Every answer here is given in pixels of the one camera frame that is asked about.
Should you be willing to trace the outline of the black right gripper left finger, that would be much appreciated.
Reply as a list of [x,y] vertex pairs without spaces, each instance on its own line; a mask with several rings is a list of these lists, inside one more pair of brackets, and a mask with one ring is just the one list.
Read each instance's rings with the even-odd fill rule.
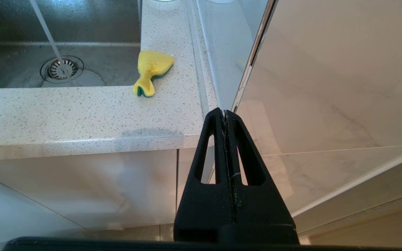
[[[222,227],[232,223],[231,197],[223,112],[220,108],[207,113],[191,164],[185,188],[174,220],[177,242],[217,242]],[[215,184],[201,182],[209,138],[214,137]]]

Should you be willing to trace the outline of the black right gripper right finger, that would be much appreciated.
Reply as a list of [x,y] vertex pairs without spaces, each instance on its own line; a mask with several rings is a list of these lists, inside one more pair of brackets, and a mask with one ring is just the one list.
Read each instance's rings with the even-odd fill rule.
[[226,112],[228,179],[233,222],[230,243],[298,244],[295,223],[242,119]]

